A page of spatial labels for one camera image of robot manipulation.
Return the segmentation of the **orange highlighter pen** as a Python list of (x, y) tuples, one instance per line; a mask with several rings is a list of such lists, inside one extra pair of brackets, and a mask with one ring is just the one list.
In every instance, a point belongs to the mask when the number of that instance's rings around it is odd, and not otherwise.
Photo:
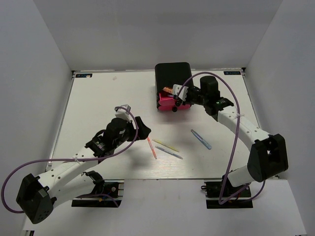
[(152, 151), (153, 157), (155, 158), (155, 160), (157, 160), (156, 152), (155, 152), (155, 150), (154, 150), (154, 147), (153, 147), (152, 142), (151, 142), (151, 140), (150, 140), (149, 137), (147, 138), (147, 141), (148, 141), (148, 144), (149, 144), (150, 149), (151, 149), (151, 151)]

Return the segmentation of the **orange correction tape dispenser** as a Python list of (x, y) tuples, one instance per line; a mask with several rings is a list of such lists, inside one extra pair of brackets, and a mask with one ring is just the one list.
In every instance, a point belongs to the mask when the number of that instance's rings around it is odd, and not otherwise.
[(163, 91), (166, 92), (166, 93), (172, 94), (173, 93), (173, 88), (164, 87)]

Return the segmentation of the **yellow highlighter pen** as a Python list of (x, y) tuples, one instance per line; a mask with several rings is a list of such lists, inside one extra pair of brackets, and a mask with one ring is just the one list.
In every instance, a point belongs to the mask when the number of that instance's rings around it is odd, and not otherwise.
[(164, 143), (164, 142), (162, 142), (162, 141), (159, 141), (159, 140), (156, 140), (156, 139), (152, 139), (155, 143), (157, 143), (157, 144), (160, 144), (160, 145), (162, 145), (162, 146), (164, 146), (164, 147), (166, 147), (166, 148), (169, 148), (169, 149), (171, 149), (171, 150), (173, 150), (173, 151), (175, 151), (175, 152), (179, 152), (179, 150), (177, 149), (177, 148), (175, 148), (175, 147), (173, 147), (173, 146), (171, 146), (171, 145), (169, 145), (169, 144), (166, 144), (166, 143)]

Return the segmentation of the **black pink drawer organizer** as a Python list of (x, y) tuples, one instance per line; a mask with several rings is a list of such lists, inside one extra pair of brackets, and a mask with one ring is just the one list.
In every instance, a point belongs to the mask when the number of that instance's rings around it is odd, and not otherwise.
[(173, 88), (174, 84), (182, 85), (191, 76), (188, 62), (159, 63), (155, 66), (156, 105), (159, 111), (176, 112), (191, 107), (191, 104), (176, 107), (173, 96), (163, 90), (165, 87)]

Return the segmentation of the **light blue utility knife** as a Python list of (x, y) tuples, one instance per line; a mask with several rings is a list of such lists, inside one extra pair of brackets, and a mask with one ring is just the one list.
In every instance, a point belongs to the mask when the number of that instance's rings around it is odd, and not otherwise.
[(204, 138), (202, 138), (196, 131), (194, 131), (193, 129), (191, 129), (190, 131), (208, 150), (212, 149), (212, 146)]

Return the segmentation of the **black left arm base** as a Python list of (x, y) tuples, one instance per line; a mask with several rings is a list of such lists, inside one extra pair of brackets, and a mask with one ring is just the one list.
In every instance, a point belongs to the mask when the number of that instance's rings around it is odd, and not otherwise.
[(105, 180), (98, 172), (83, 172), (81, 177), (87, 177), (93, 183), (93, 189), (72, 200), (72, 207), (118, 208), (124, 194), (123, 180)]

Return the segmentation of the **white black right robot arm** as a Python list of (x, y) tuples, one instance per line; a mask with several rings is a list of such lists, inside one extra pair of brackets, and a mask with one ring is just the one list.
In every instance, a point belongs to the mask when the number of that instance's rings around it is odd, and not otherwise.
[[(226, 202), (224, 193), (233, 198), (245, 190), (252, 182), (264, 183), (267, 179), (285, 172), (288, 158), (285, 139), (280, 134), (272, 135), (251, 123), (241, 114), (237, 99), (231, 102), (221, 96), (218, 81), (220, 76), (203, 72), (199, 87), (189, 87), (188, 78), (177, 96), (184, 103), (201, 105), (215, 121), (234, 133), (231, 156), (222, 177), (219, 199)], [(249, 158), (245, 166), (231, 170), (238, 140), (249, 149)]]

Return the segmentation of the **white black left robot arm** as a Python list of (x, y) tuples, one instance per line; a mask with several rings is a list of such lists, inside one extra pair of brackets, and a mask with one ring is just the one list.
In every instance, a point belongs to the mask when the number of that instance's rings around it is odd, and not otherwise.
[(137, 128), (122, 118), (114, 118), (73, 157), (38, 176), (23, 178), (16, 202), (33, 224), (44, 221), (54, 208), (76, 197), (98, 197), (105, 193), (105, 181), (92, 167), (112, 155), (125, 142), (145, 140), (151, 132), (141, 117)]

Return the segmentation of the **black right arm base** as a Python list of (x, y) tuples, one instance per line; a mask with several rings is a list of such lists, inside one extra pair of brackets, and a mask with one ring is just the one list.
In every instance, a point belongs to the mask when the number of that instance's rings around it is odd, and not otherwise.
[(250, 198), (251, 190), (247, 187), (245, 190), (240, 192), (242, 186), (232, 187), (230, 183), (227, 183), (222, 195), (222, 201), (228, 198), (230, 195), (238, 192), (238, 194), (232, 197), (223, 205), (219, 204), (219, 195), (221, 192), (222, 181), (206, 181), (201, 186), (201, 190), (206, 196), (206, 207), (207, 209), (246, 209), (253, 208), (252, 200)]

